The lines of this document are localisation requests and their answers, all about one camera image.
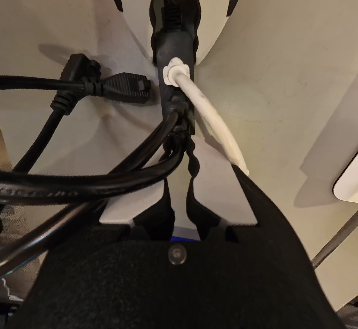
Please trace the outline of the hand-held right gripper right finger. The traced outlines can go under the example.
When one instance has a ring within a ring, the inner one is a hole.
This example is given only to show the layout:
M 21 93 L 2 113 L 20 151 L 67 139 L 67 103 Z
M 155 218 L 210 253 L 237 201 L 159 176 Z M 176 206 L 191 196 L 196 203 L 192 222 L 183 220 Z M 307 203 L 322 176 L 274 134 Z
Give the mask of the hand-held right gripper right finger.
M 226 156 L 195 135 L 188 138 L 186 150 L 191 175 L 186 213 L 200 240 L 212 228 L 226 232 L 232 226 L 256 226 L 257 218 Z

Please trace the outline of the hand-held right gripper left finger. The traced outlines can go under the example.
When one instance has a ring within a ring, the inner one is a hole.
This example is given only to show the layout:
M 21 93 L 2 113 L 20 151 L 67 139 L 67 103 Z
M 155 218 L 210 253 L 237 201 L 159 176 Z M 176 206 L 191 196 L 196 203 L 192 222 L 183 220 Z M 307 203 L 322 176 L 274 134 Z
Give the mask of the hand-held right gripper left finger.
M 168 181 L 111 198 L 99 222 L 105 225 L 142 226 L 151 240 L 170 240 L 174 230 Z

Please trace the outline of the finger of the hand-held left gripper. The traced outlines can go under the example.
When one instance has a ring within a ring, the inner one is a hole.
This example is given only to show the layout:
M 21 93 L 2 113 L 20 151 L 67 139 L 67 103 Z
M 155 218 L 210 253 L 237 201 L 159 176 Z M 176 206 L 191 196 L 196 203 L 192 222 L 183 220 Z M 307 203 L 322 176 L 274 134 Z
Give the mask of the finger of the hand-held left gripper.
M 129 31 L 145 58 L 153 63 L 154 51 L 151 38 L 154 28 L 150 19 L 153 0 L 121 0 L 123 18 Z
M 198 0 L 200 5 L 200 22 L 197 29 L 198 49 L 196 65 L 207 56 L 228 19 L 227 10 L 230 0 Z

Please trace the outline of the black power strip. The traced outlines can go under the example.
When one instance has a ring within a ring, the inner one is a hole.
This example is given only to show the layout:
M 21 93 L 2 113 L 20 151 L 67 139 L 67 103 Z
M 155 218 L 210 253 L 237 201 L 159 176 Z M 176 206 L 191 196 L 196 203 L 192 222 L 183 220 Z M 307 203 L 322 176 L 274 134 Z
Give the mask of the black power strip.
M 158 71 L 163 118 L 174 109 L 183 110 L 184 114 L 174 129 L 186 130 L 193 135 L 194 105 L 180 88 L 165 84 L 163 70 L 172 58 L 180 58 L 189 66 L 190 78 L 194 80 L 198 49 L 197 29 L 201 17 L 199 0 L 151 0 L 149 14 L 153 28 L 153 64 Z

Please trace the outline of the person's beige pants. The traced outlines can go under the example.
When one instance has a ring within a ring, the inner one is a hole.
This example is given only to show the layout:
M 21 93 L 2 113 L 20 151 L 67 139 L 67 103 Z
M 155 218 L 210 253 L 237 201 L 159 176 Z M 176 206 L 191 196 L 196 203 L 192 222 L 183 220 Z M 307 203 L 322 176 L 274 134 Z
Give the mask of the person's beige pants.
M 3 171 L 12 170 L 12 165 L 7 153 L 7 148 L 1 130 L 0 130 L 0 170 Z

